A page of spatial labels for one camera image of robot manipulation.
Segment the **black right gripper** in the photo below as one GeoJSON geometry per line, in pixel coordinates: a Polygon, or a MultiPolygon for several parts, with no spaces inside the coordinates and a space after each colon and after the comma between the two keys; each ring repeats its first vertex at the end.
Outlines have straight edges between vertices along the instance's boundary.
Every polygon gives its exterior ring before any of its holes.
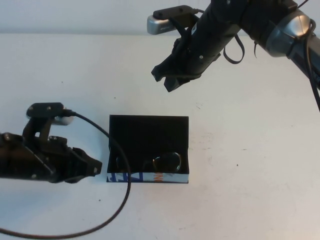
{"type": "Polygon", "coordinates": [[[164,80],[170,93],[189,83],[190,78],[200,76],[221,55],[221,38],[214,34],[185,34],[173,45],[169,57],[156,65],[151,74],[156,82],[164,80]]]}

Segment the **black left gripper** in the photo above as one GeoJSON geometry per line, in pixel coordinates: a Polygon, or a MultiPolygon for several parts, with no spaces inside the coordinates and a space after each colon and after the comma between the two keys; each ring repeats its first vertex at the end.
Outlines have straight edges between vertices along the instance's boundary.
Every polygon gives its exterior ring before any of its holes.
{"type": "Polygon", "coordinates": [[[24,180],[76,184],[85,176],[99,175],[102,170],[102,162],[80,148],[69,147],[65,138],[24,138],[22,149],[24,180]]]}

